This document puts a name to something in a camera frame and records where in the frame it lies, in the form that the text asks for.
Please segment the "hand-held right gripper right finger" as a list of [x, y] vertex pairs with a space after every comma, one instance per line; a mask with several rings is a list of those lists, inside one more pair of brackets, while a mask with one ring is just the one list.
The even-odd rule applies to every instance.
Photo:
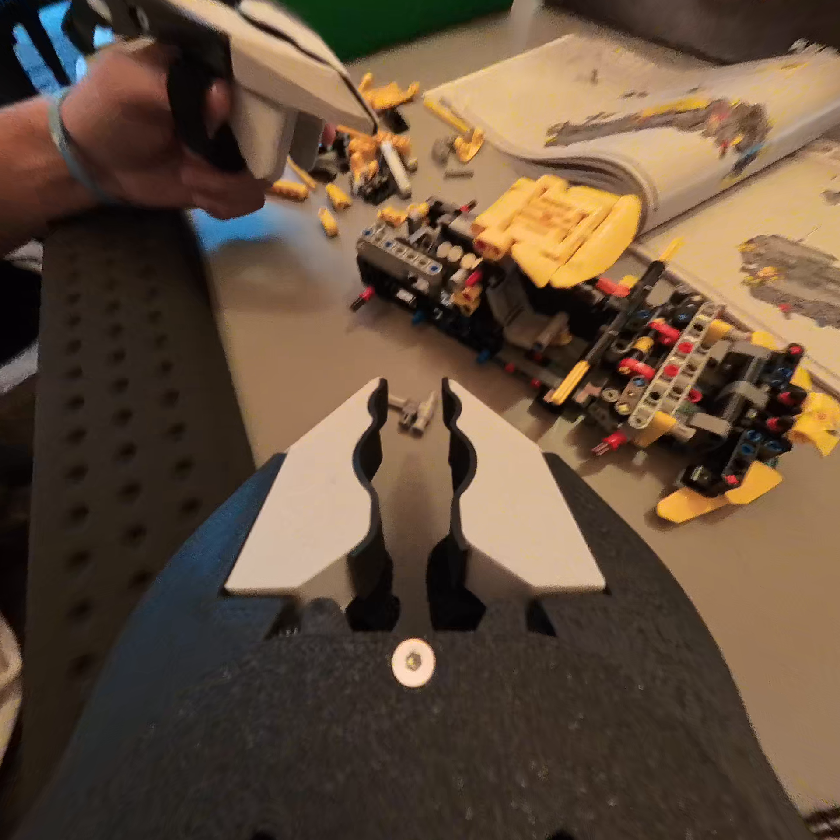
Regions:
[[433, 628], [477, 628], [496, 602], [528, 613], [554, 596], [601, 594], [606, 578], [546, 454], [456, 380], [441, 384], [452, 500], [427, 561]]

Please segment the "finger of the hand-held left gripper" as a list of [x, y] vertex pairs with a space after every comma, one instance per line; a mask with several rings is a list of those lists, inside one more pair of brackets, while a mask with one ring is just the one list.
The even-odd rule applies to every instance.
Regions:
[[288, 156], [312, 163], [326, 125], [378, 130], [373, 111], [347, 72], [302, 53], [297, 47], [242, 17], [242, 2], [230, 38], [234, 82], [213, 84], [206, 96], [207, 127], [229, 123], [248, 170], [274, 181]]
[[314, 30], [297, 15], [278, 2], [242, 1], [241, 15], [252, 25], [285, 39], [302, 53], [336, 69], [340, 74], [347, 71], [340, 59]]

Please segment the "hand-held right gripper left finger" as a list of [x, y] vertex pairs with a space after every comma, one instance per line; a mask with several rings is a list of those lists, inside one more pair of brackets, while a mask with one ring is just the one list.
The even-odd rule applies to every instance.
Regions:
[[284, 453], [224, 585], [229, 595], [327, 599], [352, 628], [393, 628], [398, 598], [373, 479], [389, 413], [376, 377]]

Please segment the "grey T-shaped brick piece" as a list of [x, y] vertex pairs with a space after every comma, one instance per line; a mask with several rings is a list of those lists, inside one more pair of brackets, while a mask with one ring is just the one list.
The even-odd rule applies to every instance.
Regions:
[[421, 412], [421, 404], [411, 398], [389, 395], [387, 400], [389, 410], [397, 414], [397, 427], [402, 434], [421, 437], [424, 430], [417, 425]]

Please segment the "yellow black brick car model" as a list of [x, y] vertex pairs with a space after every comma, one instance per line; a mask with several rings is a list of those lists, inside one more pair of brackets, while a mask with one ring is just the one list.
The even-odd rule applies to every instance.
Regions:
[[687, 465], [657, 515], [682, 523], [781, 483], [796, 445], [838, 449], [838, 400], [796, 339], [747, 329], [679, 283], [674, 241], [638, 274], [607, 271], [633, 243], [635, 195], [521, 178], [482, 212], [436, 197], [386, 206], [355, 244], [361, 290], [529, 382], [537, 402], [601, 434], [591, 456], [665, 445]]

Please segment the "person's left forearm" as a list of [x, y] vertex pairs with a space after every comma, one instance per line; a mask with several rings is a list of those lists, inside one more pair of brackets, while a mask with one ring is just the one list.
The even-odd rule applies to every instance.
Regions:
[[92, 209], [97, 198], [74, 177], [56, 146], [54, 98], [1, 111], [1, 256], [41, 236], [54, 222]]

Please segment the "grey desk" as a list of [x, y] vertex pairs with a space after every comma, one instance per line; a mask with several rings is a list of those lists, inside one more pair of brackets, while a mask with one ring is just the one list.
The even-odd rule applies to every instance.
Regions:
[[[466, 75], [562, 35], [601, 36], [652, 60], [687, 56], [613, 36], [539, 2], [430, 36], [350, 66], [382, 81], [422, 89]], [[492, 146], [476, 157], [472, 179], [448, 180], [431, 161], [445, 126], [424, 108], [406, 108], [420, 158], [413, 189], [421, 199], [476, 199], [484, 207], [520, 175], [536, 170]], [[746, 507], [720, 509], [672, 526], [654, 513], [681, 468], [657, 444], [592, 458], [596, 430], [532, 407], [532, 388], [435, 329], [412, 325], [390, 303], [350, 304], [361, 290], [355, 239], [375, 209], [353, 202], [339, 235], [325, 237], [317, 197], [269, 199], [259, 213], [230, 223], [196, 213], [212, 276], [224, 343], [257, 466], [285, 451], [369, 380], [425, 398], [451, 376], [541, 448], [560, 456], [656, 552], [693, 601], [717, 641], [766, 756], [803, 813], [838, 805], [839, 560], [838, 453], [797, 446], [780, 462], [783, 482]], [[391, 418], [382, 430], [384, 461], [374, 479], [401, 600], [399, 632], [431, 628], [426, 559], [448, 530], [452, 499], [448, 431], [440, 408], [414, 439]]]

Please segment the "person's left hand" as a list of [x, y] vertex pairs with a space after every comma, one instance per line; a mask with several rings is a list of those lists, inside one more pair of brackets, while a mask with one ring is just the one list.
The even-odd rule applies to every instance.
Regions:
[[224, 172], [177, 137], [167, 78], [178, 57], [147, 39], [119, 41], [87, 64], [60, 109], [96, 185], [137, 207], [198, 209], [217, 219], [260, 210], [266, 183]]

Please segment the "green box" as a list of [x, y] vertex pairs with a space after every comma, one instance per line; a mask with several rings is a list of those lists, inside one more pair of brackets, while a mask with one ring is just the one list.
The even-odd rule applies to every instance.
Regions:
[[282, 1], [343, 61], [507, 12], [512, 1]]

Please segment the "pile of yellow grey beams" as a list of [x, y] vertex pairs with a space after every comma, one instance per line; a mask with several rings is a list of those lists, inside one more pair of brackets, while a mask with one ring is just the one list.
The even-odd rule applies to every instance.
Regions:
[[401, 107], [417, 99], [421, 85], [418, 81], [380, 85], [366, 73], [356, 90], [373, 111], [378, 130], [364, 133], [340, 125], [332, 143], [321, 147], [315, 163], [303, 174], [314, 185], [336, 186], [344, 173], [350, 194], [372, 205], [392, 196], [408, 199], [413, 194], [411, 176], [417, 157]]

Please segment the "blue wristband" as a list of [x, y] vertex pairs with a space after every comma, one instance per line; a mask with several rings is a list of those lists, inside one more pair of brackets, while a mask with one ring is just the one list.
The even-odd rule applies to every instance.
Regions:
[[49, 99], [47, 120], [49, 137], [63, 160], [70, 177], [93, 196], [100, 205], [113, 205], [112, 196], [104, 192], [84, 165], [78, 147], [71, 138], [62, 116], [62, 108], [70, 93], [70, 87], [63, 87]]

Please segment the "long yellow rod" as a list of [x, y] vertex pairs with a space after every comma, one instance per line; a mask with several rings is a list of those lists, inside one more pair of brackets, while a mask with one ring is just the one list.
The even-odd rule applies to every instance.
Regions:
[[438, 121], [447, 125], [450, 129], [455, 131], [460, 136], [469, 136], [473, 133], [472, 127], [467, 121], [463, 120], [456, 113], [447, 108], [440, 101], [430, 97], [423, 98], [423, 106], [431, 113]]

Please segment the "open instruction booklet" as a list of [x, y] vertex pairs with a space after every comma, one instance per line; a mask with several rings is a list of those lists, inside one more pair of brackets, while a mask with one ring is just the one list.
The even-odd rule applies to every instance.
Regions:
[[427, 97], [509, 156], [637, 195], [635, 255], [682, 239], [679, 282], [802, 343], [838, 393], [837, 51], [687, 68], [568, 35]]

